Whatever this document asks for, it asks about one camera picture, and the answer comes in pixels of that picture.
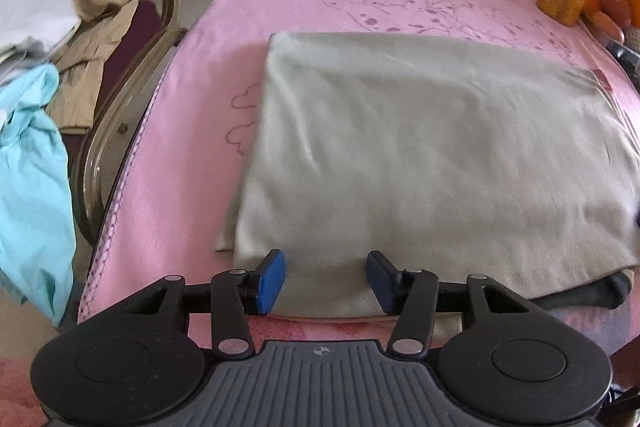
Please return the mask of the tan garment on chair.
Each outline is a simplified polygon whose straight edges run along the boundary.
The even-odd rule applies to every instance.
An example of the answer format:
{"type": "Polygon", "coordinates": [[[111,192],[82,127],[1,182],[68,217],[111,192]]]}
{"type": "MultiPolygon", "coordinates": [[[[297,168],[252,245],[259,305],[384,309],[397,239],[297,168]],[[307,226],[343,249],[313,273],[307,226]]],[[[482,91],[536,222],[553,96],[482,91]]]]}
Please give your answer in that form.
{"type": "Polygon", "coordinates": [[[80,26],[54,57],[60,74],[47,114],[63,134],[87,133],[94,121],[104,67],[126,36],[139,0],[74,0],[80,26]]]}

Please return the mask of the red apple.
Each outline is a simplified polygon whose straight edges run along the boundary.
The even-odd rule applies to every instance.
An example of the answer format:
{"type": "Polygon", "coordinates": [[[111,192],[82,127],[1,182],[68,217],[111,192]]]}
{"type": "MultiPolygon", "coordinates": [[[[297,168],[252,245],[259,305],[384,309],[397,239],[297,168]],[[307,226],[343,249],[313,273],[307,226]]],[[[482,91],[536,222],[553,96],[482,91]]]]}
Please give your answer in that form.
{"type": "Polygon", "coordinates": [[[601,11],[620,28],[631,25],[631,12],[627,0],[599,0],[601,11]]]}

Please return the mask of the beige t-shirt navy trim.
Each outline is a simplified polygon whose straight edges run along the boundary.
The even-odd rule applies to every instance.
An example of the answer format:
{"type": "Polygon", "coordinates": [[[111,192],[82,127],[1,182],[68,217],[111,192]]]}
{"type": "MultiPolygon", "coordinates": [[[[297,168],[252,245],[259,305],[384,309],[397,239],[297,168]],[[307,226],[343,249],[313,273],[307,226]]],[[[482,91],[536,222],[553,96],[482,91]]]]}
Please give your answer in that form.
{"type": "Polygon", "coordinates": [[[639,263],[639,142],[588,69],[454,38],[279,32],[222,246],[282,317],[380,308],[370,251],[527,298],[639,263]]]}

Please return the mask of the pink cartoon blanket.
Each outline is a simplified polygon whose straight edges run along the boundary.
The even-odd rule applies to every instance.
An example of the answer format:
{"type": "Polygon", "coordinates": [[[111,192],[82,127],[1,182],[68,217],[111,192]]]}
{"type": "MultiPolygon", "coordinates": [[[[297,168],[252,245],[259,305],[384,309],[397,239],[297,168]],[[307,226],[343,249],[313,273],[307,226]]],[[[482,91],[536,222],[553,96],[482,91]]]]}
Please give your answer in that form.
{"type": "Polygon", "coordinates": [[[585,29],[535,0],[213,0],[160,78],[116,181],[79,315],[88,319],[170,273],[207,282],[253,139],[268,41],[278,31],[399,31],[485,41],[588,69],[628,118],[639,98],[585,29]]]}

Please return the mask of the white garment on chair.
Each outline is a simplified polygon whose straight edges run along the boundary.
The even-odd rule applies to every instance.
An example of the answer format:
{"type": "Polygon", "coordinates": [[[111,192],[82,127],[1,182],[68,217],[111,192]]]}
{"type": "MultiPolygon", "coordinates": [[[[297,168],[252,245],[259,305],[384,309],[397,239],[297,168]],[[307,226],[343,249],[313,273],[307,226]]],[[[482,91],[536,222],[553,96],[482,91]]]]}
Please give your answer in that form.
{"type": "Polygon", "coordinates": [[[49,62],[80,23],[74,0],[1,0],[1,83],[49,62]]]}

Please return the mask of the light blue garment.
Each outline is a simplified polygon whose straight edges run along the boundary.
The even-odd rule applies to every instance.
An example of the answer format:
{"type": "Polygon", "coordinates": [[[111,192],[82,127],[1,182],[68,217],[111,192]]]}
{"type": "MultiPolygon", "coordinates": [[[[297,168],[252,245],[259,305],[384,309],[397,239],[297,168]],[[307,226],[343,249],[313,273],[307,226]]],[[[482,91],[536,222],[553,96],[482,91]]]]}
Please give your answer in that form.
{"type": "Polygon", "coordinates": [[[70,299],[76,249],[67,150],[46,113],[56,90],[51,64],[1,88],[1,287],[53,325],[70,299]]]}

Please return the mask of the orange fruit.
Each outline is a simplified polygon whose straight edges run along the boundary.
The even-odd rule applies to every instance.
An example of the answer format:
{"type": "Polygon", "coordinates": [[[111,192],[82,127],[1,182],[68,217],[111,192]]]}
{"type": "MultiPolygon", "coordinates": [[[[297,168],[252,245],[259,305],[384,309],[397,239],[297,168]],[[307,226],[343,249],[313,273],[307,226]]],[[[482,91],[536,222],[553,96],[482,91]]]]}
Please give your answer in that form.
{"type": "Polygon", "coordinates": [[[629,6],[631,23],[634,27],[640,27],[640,0],[626,0],[629,6]]]}

